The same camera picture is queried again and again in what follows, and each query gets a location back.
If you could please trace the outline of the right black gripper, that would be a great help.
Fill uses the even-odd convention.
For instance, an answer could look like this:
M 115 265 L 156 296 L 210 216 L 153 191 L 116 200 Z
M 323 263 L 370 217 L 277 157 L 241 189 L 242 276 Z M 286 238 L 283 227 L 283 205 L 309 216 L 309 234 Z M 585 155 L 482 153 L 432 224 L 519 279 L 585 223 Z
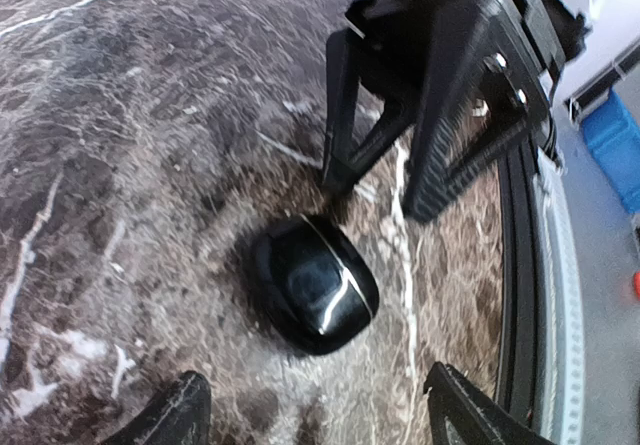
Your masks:
M 429 223 L 549 115 L 568 59 L 559 0 L 354 0 L 326 43 L 322 188 L 346 195 L 415 125 L 403 210 Z M 353 141 L 359 89 L 383 101 Z

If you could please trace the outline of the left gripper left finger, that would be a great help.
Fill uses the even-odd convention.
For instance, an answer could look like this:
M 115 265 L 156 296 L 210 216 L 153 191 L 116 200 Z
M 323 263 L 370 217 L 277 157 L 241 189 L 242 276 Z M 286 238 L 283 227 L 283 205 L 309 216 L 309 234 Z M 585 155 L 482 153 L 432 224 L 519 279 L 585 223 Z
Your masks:
M 207 444 L 210 421 L 210 384 L 199 372 L 186 371 L 102 444 Z

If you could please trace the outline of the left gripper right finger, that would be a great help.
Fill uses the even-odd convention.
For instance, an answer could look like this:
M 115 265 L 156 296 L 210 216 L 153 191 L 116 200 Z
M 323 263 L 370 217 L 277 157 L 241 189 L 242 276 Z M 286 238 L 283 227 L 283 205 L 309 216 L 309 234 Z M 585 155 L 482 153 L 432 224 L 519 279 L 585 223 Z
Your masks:
M 518 423 L 449 364 L 433 364 L 423 393 L 433 444 L 551 444 Z

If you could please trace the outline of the black charging case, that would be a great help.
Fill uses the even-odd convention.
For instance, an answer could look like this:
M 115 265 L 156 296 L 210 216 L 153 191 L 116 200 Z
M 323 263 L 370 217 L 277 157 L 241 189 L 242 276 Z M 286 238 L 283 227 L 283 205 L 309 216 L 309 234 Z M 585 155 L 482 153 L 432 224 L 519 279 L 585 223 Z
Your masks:
M 365 260 L 323 215 L 291 216 L 262 231 L 251 247 L 251 284 L 274 328 L 307 355 L 344 347 L 380 304 Z

